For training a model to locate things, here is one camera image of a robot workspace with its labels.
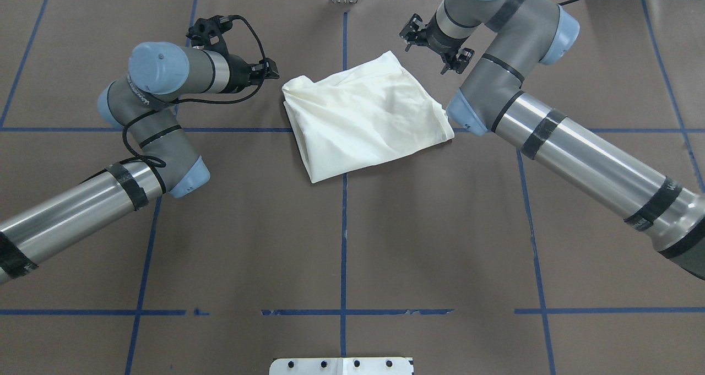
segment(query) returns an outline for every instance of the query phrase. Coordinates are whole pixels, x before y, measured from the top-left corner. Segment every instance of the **metal arm segment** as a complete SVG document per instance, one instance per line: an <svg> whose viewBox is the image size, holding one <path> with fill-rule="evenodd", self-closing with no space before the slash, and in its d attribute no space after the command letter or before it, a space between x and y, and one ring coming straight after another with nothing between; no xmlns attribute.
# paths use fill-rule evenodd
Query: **metal arm segment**
<svg viewBox="0 0 705 375"><path fill-rule="evenodd" d="M227 53L221 33L232 27L234 19L241 17L196 21L189 38L206 50L166 42L134 48L128 74L108 85L98 99L98 109L108 123L123 129L123 135L129 131L142 152L0 222L0 284L27 274L162 194L183 197L210 179L201 156L169 109L172 101L182 94L237 93L265 79L279 78L276 64L264 57L261 47L263 59L258 64L247 64ZM214 36L219 42L210 45Z"/></svg>
<svg viewBox="0 0 705 375"><path fill-rule="evenodd" d="M458 53L479 24L497 33L448 105L454 121L477 135L495 132L645 232L660 254L705 278L702 196L521 91L536 64L552 64L571 48L575 19L548 0L444 0L428 26L417 21L414 29L415 19L401 36L441 56Z"/></svg>

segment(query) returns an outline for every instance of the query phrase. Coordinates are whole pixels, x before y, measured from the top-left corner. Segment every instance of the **crumpled white cloth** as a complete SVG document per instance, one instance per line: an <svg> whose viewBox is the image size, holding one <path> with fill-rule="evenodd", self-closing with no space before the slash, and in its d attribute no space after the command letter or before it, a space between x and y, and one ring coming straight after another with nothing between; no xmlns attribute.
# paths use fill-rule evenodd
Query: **crumpled white cloth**
<svg viewBox="0 0 705 375"><path fill-rule="evenodd" d="M291 79L282 91L311 182L455 137L441 104L391 51L316 83Z"/></svg>

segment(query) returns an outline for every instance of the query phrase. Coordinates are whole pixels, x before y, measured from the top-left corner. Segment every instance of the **black tape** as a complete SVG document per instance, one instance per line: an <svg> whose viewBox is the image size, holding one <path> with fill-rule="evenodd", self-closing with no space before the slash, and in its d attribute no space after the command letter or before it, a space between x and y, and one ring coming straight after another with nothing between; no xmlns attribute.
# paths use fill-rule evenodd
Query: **black tape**
<svg viewBox="0 0 705 375"><path fill-rule="evenodd" d="M549 139L563 119L566 119L566 116L562 114L561 111L552 109L551 112L539 122L539 125L536 126L529 138L526 139L524 145L522 145L522 154L533 160L534 157L536 157L536 153L541 149L541 145Z"/></svg>
<svg viewBox="0 0 705 375"><path fill-rule="evenodd" d="M139 143L139 147L140 147L140 148L146 147L146 146L148 146L150 143L156 141L157 139L160 139L161 137L164 137L165 135L167 135L167 134L169 134L169 133L171 133L171 132L175 132L176 130L181 130L181 125L180 125L180 124L176 124L176 125L174 125L174 126L169 127L168 129L163 129L163 130L161 130L161 132L158 132L158 133L154 134L153 136L149 137L148 139L146 139L146 140L140 142L140 143Z"/></svg>
<svg viewBox="0 0 705 375"><path fill-rule="evenodd" d="M524 92L521 91L521 90L517 91L517 93L514 94L514 95L512 96L512 98L509 99L509 101L507 101L506 104L504 104L504 107L502 108L502 111L499 112L499 115L498 115L498 116L496 117L496 119L494 120L494 123L492 123L492 129L491 129L491 130L492 130L493 133L494 133L495 130L497 129L497 124L499 124L499 121L501 121L502 117L504 117L504 114L507 113L507 109L509 109L509 107L511 107L512 104L514 104L514 101L516 101L516 100L519 98L519 96L521 96L521 94L524 94Z"/></svg>
<svg viewBox="0 0 705 375"><path fill-rule="evenodd" d="M3 232L0 232L0 268L10 276L18 278L38 268Z"/></svg>
<svg viewBox="0 0 705 375"><path fill-rule="evenodd" d="M460 26L460 28L474 28L474 27L472 27L472 26L463 25L463 24L461 24L461 23L455 21L455 19L453 19L453 17L451 16L451 14L448 13L448 8L446 8L446 2L445 2L445 1L443 1L443 11L446 12L446 17L448 17L448 19L449 19L453 24L455 24L456 26Z"/></svg>
<svg viewBox="0 0 705 375"><path fill-rule="evenodd" d="M491 62L494 62L495 64L498 64L498 66L503 67L506 69L507 72L513 74L513 76L517 79L519 79L520 83L524 83L524 76L521 74L521 72L517 71L514 69L514 67L510 66L506 62L504 62L502 59L499 59L495 56L492 56L492 54L487 54L484 53L481 58L488 59Z"/></svg>
<svg viewBox="0 0 705 375"><path fill-rule="evenodd" d="M118 181L118 184L125 189L125 193L128 194L130 200L133 202L135 211L149 204L149 199L147 198L147 194L144 193L144 189L137 184L132 174L130 174L128 169L123 167L123 165L111 164L106 167L105 170L112 174Z"/></svg>
<svg viewBox="0 0 705 375"><path fill-rule="evenodd" d="M663 251L659 251L659 254L668 259L678 257L681 254L685 254L688 250L695 247L703 238L705 237L705 219L700 220L695 227L693 227L690 232L687 233L682 239L678 240L677 243L668 247Z"/></svg>
<svg viewBox="0 0 705 375"><path fill-rule="evenodd" d="M489 21L485 23L487 28L491 29L494 32L499 32L504 28L504 25L507 24L507 21L509 21L513 16L514 13L517 12L519 7L524 3L526 0L506 0L504 1L504 4L502 4L501 8L497 10L497 12L492 16Z"/></svg>
<svg viewBox="0 0 705 375"><path fill-rule="evenodd" d="M634 215L624 219L624 222L629 224L633 229L644 232L652 227L654 221L668 210L668 207L675 202L682 190L683 186L681 184L666 177L654 196L652 196L641 209L634 213Z"/></svg>

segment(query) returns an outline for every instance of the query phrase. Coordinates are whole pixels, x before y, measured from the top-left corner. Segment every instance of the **end effector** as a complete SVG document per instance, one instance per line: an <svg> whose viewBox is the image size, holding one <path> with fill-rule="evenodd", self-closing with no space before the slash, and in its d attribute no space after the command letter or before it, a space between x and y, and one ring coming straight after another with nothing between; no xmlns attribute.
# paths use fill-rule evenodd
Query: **end effector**
<svg viewBox="0 0 705 375"><path fill-rule="evenodd" d="M454 39L447 36L438 29L435 15L426 26L421 16L414 14L401 30L399 36L407 43L405 51L409 51L412 45L416 45L425 46L438 53L444 64L441 74L445 74L449 69L462 74L475 53L470 48L459 50L468 37Z"/></svg>

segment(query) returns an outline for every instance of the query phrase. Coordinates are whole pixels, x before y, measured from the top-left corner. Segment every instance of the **brown table surface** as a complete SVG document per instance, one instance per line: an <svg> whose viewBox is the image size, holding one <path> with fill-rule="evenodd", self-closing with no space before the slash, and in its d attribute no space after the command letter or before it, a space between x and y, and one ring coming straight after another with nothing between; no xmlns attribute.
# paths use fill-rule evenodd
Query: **brown table surface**
<svg viewBox="0 0 705 375"><path fill-rule="evenodd" d="M705 283L493 134L310 184L282 84L392 50L448 104L463 77L398 38L439 2L0 0L0 219L129 156L95 101L136 44L242 14L281 74L242 104L179 106L208 184L0 287L0 373L266 374L340 356L413 357L417 374L701 373ZM579 39L524 90L701 192L705 3L566 9ZM247 29L226 39L259 59Z"/></svg>

